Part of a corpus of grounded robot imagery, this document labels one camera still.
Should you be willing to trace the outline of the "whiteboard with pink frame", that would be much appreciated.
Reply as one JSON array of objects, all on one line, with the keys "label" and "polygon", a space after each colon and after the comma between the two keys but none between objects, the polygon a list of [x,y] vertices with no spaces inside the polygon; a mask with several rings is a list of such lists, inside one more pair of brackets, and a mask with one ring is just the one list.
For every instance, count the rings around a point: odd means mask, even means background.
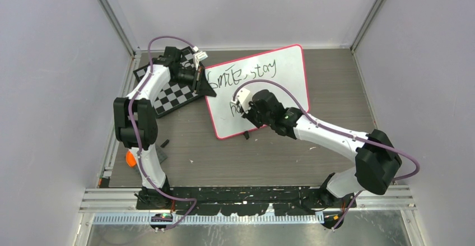
[{"label": "whiteboard with pink frame", "polygon": [[256,129],[232,104],[239,86],[253,94],[267,89],[285,108],[301,105],[310,111],[304,50],[299,44],[210,66],[206,79],[217,94],[206,97],[206,103],[219,140]]}]

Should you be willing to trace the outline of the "black marker cap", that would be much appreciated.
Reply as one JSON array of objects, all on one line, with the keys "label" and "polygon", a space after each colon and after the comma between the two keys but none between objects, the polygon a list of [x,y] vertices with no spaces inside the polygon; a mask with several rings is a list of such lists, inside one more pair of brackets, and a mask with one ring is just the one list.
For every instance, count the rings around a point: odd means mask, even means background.
[{"label": "black marker cap", "polygon": [[161,148],[165,148],[169,144],[170,140],[166,139],[161,145]]}]

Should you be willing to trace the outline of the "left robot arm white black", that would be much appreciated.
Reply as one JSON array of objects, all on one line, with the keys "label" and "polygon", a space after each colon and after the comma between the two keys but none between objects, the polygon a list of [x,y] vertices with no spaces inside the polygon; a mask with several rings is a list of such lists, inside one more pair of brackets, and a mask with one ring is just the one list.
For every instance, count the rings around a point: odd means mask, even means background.
[{"label": "left robot arm white black", "polygon": [[197,47],[192,47],[189,54],[176,47],[166,47],[163,55],[150,58],[138,85],[127,96],[113,102],[115,136],[128,148],[142,179],[142,188],[137,193],[138,208],[165,209],[173,200],[157,155],[158,126],[153,104],[170,82],[189,86],[195,94],[215,97],[201,63],[207,57]]}]

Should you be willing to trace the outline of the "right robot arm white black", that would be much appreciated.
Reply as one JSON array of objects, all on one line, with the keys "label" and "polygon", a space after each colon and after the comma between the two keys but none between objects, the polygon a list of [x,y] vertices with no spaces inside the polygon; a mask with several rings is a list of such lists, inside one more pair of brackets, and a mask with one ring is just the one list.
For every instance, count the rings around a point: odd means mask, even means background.
[{"label": "right robot arm white black", "polygon": [[285,108],[266,89],[256,93],[240,89],[234,100],[241,116],[255,127],[268,126],[280,136],[312,142],[353,162],[352,168],[329,174],[319,187],[318,200],[327,207],[359,191],[384,195],[402,165],[388,136],[377,129],[365,133],[329,124],[300,108]]}]

